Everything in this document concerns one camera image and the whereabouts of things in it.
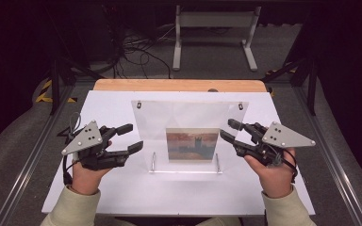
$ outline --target metal rail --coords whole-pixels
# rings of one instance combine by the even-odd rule
[[[318,144],[321,146],[321,153],[324,157],[324,160],[337,184],[337,188],[342,196],[342,199],[345,201],[345,204],[348,208],[349,213],[354,221],[355,225],[362,225],[362,205],[357,198],[354,188],[352,187],[351,182],[349,181],[348,176],[346,175],[343,167],[341,166],[337,155],[331,146],[326,142],[325,137],[323,136],[323,131],[321,125],[315,116],[312,116],[309,109],[306,106],[306,98],[302,88],[293,88],[295,95],[297,96],[300,105],[302,106],[304,113],[311,126],[314,129],[317,137],[319,138]]]
[[[55,114],[49,116],[48,121],[44,125],[40,137],[37,140],[33,150],[31,151],[30,156],[27,158],[24,167],[20,171],[17,176],[16,182],[14,183],[11,191],[8,194],[5,203],[3,204],[0,210],[0,226],[7,225],[10,217],[13,215],[13,212],[22,198],[23,192],[31,178],[34,169],[37,167],[37,164],[41,158],[43,149],[45,147],[47,138],[52,131],[55,122],[58,120],[58,116],[60,115],[61,110],[67,103],[67,99],[70,97],[72,93],[73,87],[65,87],[62,95],[60,97],[60,105],[56,110]]]

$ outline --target wrist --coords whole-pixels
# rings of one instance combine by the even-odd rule
[[[276,190],[263,190],[263,194],[271,199],[281,199],[284,198],[293,191],[293,186],[289,185],[285,188],[279,187],[279,189]]]
[[[99,191],[98,186],[99,182],[93,182],[93,181],[81,182],[74,180],[73,184],[69,186],[69,189],[76,194],[89,196],[98,193]]]

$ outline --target human hand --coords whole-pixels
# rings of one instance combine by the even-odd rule
[[[81,195],[96,194],[102,177],[109,171],[111,169],[100,169],[97,171],[85,169],[81,163],[77,162],[73,165],[73,183],[70,189]]]
[[[287,150],[295,156],[294,148],[287,148]],[[266,193],[268,197],[279,199],[290,194],[292,191],[290,182],[292,180],[293,170],[289,166],[282,164],[279,167],[266,167],[250,155],[246,155],[244,158],[252,170],[258,175],[264,193]],[[289,163],[294,163],[292,156],[289,154],[284,153],[284,158]]]

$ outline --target clear plastic stand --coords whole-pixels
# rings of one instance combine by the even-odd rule
[[[132,101],[149,172],[222,173],[220,129],[236,136],[247,102]]]

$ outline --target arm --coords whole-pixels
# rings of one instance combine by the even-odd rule
[[[80,163],[73,165],[73,184],[65,186],[52,212],[46,216],[45,225],[93,225],[101,193],[98,186],[111,169],[89,170]]]
[[[294,149],[288,150],[295,155]],[[284,157],[288,162],[293,163],[289,154],[284,154]],[[290,183],[292,180],[290,167],[283,164],[280,167],[267,168],[250,155],[244,158],[258,175],[263,187],[262,196],[269,225],[315,225],[299,199],[295,187]]]

